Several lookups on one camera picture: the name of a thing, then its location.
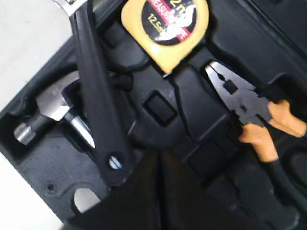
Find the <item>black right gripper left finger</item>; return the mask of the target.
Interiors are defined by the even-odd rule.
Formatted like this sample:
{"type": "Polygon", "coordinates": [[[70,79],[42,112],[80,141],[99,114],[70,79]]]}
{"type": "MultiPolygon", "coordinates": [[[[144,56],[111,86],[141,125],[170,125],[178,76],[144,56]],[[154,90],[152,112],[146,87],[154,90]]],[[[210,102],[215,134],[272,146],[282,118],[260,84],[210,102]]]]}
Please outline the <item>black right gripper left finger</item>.
{"type": "Polygon", "coordinates": [[[89,210],[69,220],[71,230],[164,230],[161,153],[147,153],[129,179],[89,210]]]}

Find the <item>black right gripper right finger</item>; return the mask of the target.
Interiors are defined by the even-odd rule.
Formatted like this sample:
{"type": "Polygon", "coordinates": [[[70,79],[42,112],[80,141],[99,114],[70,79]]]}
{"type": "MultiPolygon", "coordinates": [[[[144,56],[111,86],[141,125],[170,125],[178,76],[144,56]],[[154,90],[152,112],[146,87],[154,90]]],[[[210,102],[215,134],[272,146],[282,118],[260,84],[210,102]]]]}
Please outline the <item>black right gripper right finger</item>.
{"type": "Polygon", "coordinates": [[[227,209],[202,189],[173,153],[160,155],[164,230],[262,230],[258,222],[227,209]]]}

